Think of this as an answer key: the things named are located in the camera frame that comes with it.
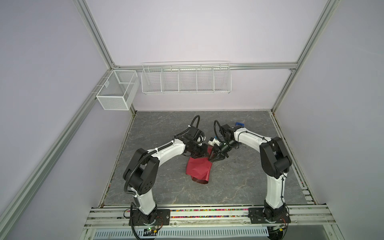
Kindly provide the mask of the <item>dark red wrapping paper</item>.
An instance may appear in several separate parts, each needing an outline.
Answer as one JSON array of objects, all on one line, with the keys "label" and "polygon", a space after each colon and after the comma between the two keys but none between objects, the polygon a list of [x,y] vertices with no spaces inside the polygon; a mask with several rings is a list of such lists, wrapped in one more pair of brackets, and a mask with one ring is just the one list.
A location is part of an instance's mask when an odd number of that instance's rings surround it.
[{"label": "dark red wrapping paper", "polygon": [[212,146],[208,147],[208,156],[203,158],[189,158],[187,167],[186,167],[186,174],[191,176],[192,180],[194,182],[197,182],[199,184],[208,184],[209,178],[210,178],[210,172],[212,169],[213,163],[210,162],[210,156],[212,153]]}]

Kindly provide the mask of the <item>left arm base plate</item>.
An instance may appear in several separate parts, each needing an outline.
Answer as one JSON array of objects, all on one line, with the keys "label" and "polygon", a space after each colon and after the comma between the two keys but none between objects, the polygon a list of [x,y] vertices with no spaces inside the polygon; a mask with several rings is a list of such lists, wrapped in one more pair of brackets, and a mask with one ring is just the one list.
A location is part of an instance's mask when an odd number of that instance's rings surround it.
[{"label": "left arm base plate", "polygon": [[145,215],[141,211],[134,209],[130,216],[130,220],[134,226],[168,226],[170,224],[170,219],[170,209],[154,209],[149,215]]}]

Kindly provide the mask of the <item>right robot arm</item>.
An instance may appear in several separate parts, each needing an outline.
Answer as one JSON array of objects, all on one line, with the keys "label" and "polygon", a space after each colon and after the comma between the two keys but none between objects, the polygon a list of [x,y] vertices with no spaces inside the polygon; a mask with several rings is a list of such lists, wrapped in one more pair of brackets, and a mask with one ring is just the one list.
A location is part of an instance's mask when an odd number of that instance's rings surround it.
[{"label": "right robot arm", "polygon": [[292,159],[280,137],[265,137],[249,131],[241,125],[230,127],[220,125],[214,121],[214,129],[218,127],[220,138],[215,131],[218,143],[214,143],[210,162],[222,161],[229,157],[228,152],[238,145],[246,145],[260,153],[261,165],[267,175],[267,195],[264,201],[264,209],[255,216],[263,218],[268,223],[283,221],[291,222],[289,208],[285,201],[285,184],[288,172],[292,165]]}]

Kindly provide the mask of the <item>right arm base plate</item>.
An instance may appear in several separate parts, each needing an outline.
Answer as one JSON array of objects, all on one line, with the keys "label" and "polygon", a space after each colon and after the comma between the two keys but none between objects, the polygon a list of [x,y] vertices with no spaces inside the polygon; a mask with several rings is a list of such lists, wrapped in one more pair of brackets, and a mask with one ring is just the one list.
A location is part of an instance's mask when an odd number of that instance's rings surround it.
[{"label": "right arm base plate", "polygon": [[290,224],[287,209],[249,208],[248,218],[252,224]]}]

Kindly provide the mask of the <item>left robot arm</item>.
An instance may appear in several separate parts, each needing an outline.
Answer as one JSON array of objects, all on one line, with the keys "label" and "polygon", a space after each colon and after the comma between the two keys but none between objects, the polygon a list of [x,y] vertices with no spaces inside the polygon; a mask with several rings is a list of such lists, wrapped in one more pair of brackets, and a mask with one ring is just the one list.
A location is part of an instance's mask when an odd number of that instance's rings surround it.
[{"label": "left robot arm", "polygon": [[205,134],[198,126],[201,117],[195,116],[187,129],[174,135],[172,140],[151,150],[138,149],[134,153],[124,174],[124,192],[132,194],[140,214],[151,222],[155,218],[157,204],[152,187],[155,184],[159,167],[176,156],[193,159],[207,157],[208,145]]}]

